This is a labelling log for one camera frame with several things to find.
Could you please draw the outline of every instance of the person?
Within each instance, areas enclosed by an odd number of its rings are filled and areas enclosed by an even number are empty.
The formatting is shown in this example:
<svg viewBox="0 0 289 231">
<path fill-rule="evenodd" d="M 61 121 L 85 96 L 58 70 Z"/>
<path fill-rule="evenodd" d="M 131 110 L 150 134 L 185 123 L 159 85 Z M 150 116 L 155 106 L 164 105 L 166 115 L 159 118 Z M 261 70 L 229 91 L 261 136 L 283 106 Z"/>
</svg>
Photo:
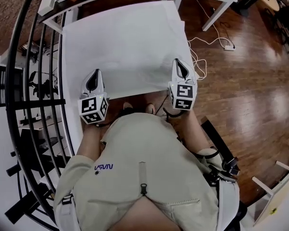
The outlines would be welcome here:
<svg viewBox="0 0 289 231">
<path fill-rule="evenodd" d="M 107 130 L 87 125 L 77 155 L 64 169 L 54 211 L 73 194 L 81 231 L 214 231 L 218 218 L 216 189 L 203 177 L 209 165 L 221 169 L 219 155 L 209 142 L 194 111 L 180 119 L 178 140 L 172 126 L 154 115 L 135 113 L 124 104 L 125 115 Z"/>
</svg>

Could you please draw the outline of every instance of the zipper pull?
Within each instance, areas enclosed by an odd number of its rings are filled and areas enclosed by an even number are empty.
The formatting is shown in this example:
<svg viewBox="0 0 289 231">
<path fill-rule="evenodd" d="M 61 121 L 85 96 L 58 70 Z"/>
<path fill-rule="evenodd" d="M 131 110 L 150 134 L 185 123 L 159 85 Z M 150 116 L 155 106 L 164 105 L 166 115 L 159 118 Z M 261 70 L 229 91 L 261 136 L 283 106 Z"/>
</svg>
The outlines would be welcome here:
<svg viewBox="0 0 289 231">
<path fill-rule="evenodd" d="M 140 185 L 140 187 L 141 187 L 141 192 L 140 192 L 141 195 L 142 195 L 142 196 L 146 196 L 146 194 L 147 194 L 146 184 L 143 183 L 143 184 Z"/>
</svg>

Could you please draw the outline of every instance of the black metal railing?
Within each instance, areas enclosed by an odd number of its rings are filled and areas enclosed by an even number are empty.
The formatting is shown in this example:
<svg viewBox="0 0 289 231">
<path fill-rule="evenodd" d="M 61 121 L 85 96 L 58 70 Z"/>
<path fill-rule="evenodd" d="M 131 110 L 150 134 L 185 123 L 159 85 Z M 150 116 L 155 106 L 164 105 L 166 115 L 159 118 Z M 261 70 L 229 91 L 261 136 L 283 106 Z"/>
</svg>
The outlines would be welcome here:
<svg viewBox="0 0 289 231">
<path fill-rule="evenodd" d="M 40 46 L 39 46 L 39 67 L 38 67 L 38 91 L 41 94 L 42 93 L 42 58 L 43 58 L 43 43 L 44 43 L 44 37 L 47 30 L 51 30 L 51 43 L 50 43 L 50 61 L 49 61 L 49 83 L 50 83 L 50 99 L 44 100 L 43 95 L 39 95 L 39 100 L 32 101 L 30 100 L 30 94 L 29 94 L 29 71 L 30 71 L 30 52 L 31 52 L 31 45 L 35 33 L 35 29 L 37 26 L 37 20 L 38 20 L 38 11 L 36 11 L 36 14 L 34 16 L 29 39 L 27 43 L 27 53 L 26 53 L 26 66 L 24 71 L 24 101 L 16 102 L 15 96 L 14 96 L 14 74 L 15 74 L 15 61 L 16 61 L 16 53 L 19 46 L 19 39 L 21 36 L 22 28 L 24 21 L 26 19 L 27 12 L 30 8 L 30 5 L 33 0 L 25 0 L 19 15 L 17 17 L 11 43 L 9 47 L 9 57 L 8 62 L 6 66 L 6 75 L 5 75 L 5 104 L 6 104 L 6 113 L 7 113 L 7 119 L 8 119 L 8 125 L 10 129 L 10 134 L 14 146 L 15 155 L 17 157 L 17 161 L 19 166 L 17 166 L 18 170 L 15 170 L 14 172 L 17 173 L 17 182 L 18 182 L 18 190 L 19 190 L 19 196 L 20 201 L 16 203 L 10 210 L 6 212 L 6 216 L 10 219 L 12 223 L 16 223 L 19 218 L 23 215 L 28 216 L 38 224 L 44 226 L 45 228 L 57 231 L 58 229 L 50 225 L 49 223 L 46 223 L 42 221 L 41 219 L 34 216 L 32 213 L 37 210 L 40 213 L 43 213 L 55 223 L 54 219 L 54 213 L 53 213 L 53 207 L 49 203 L 49 201 L 53 200 L 51 194 L 55 193 L 55 187 L 52 183 L 52 180 L 50 179 L 49 172 L 50 170 L 54 169 L 56 170 L 58 176 L 61 175 L 60 167 L 65 167 L 65 165 L 68 162 L 69 157 L 66 156 L 63 143 L 62 143 L 62 137 L 59 131 L 58 126 L 58 119 L 56 114 L 55 107 L 57 105 L 61 106 L 62 111 L 62 120 L 65 127 L 66 132 L 66 140 L 68 143 L 68 146 L 70 148 L 71 155 L 74 155 L 73 146 L 71 142 L 71 138 L 69 136 L 68 131 L 68 125 L 66 121 L 66 112 L 65 112 L 65 100 L 63 99 L 63 88 L 62 88 L 62 66 L 61 66 L 61 57 L 62 57 L 62 36 L 60 35 L 59 38 L 59 59 L 58 59 L 58 85 L 59 85 L 59 99 L 54 98 L 53 94 L 53 48 L 54 48 L 54 39 L 56 32 L 52 30 L 51 28 L 48 28 L 46 25 L 43 26 L 42 34 L 40 37 Z M 64 25 L 65 20 L 65 14 L 62 16 L 62 22 L 61 24 Z M 54 120 L 54 127 L 56 132 L 56 137 L 58 139 L 58 143 L 60 146 L 60 151 L 62 154 L 62 157 L 59 158 L 58 156 L 54 155 L 53 148 L 52 148 L 52 142 L 49 136 L 49 131 L 46 124 L 46 116 L 45 116 L 45 110 L 44 108 L 46 106 L 50 106 L 52 109 L 52 115 Z M 50 158 L 48 156 L 42 155 L 41 151 L 39 150 L 39 145 L 36 140 L 36 135 L 34 133 L 34 120 L 32 119 L 32 108 L 40 108 L 41 112 L 41 120 L 43 124 L 43 132 L 44 137 L 46 139 L 48 149 L 50 151 Z M 32 162 L 28 159 L 28 156 L 26 155 L 28 148 L 25 148 L 25 144 L 23 143 L 21 139 L 21 133 L 18 128 L 17 118 L 16 118 L 16 110 L 24 109 L 26 111 L 26 116 L 28 119 L 28 125 L 30 128 L 30 135 L 32 139 L 33 148 L 32 150 L 34 152 L 33 155 L 37 158 L 38 164 L 37 167 L 40 169 L 40 176 L 45 176 L 46 181 L 48 183 L 49 188 L 42 184 L 38 183 L 32 173 Z M 26 194 L 22 194 L 22 189 L 20 187 L 20 174 L 24 174 L 24 184 L 26 189 Z"/>
</svg>

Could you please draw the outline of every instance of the shelf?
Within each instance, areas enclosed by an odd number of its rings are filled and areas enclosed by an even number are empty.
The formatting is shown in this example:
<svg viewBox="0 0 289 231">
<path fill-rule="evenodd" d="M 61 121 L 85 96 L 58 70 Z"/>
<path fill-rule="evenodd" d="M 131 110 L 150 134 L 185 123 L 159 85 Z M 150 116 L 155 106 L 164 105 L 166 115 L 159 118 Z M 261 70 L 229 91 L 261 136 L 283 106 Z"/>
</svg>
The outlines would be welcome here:
<svg viewBox="0 0 289 231">
<path fill-rule="evenodd" d="M 61 119 L 60 117 L 58 117 L 57 120 L 58 120 L 58 123 L 59 123 L 59 122 L 62 122 L 62 119 Z M 53 124 L 54 124 L 54 122 L 53 122 L 52 119 L 46 120 L 46 125 L 47 125 L 47 126 L 51 126 L 51 125 L 53 125 Z M 34 123 L 33 123 L 33 128 L 34 128 L 34 130 L 38 130 L 38 131 L 43 130 L 42 120 L 37 121 L 37 122 L 34 122 Z M 24 126 L 22 126 L 22 127 L 19 127 L 19 129 L 30 129 L 30 127 L 29 127 L 29 124 L 27 124 L 27 125 L 24 125 Z"/>
</svg>

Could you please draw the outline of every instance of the shoe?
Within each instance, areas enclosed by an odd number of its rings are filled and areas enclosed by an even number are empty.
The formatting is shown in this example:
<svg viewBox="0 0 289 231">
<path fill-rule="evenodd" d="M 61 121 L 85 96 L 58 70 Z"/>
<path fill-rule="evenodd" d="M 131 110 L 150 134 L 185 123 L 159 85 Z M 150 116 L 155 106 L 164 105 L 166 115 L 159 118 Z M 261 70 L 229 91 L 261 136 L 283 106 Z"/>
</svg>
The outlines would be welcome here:
<svg viewBox="0 0 289 231">
<path fill-rule="evenodd" d="M 148 106 L 145 109 L 145 112 L 148 114 L 154 115 L 155 114 L 155 106 L 152 103 L 148 104 Z"/>
<path fill-rule="evenodd" d="M 127 109 L 127 108 L 133 108 L 133 106 L 132 106 L 130 103 L 125 102 L 125 103 L 123 104 L 123 109 L 125 110 L 125 109 Z"/>
</svg>

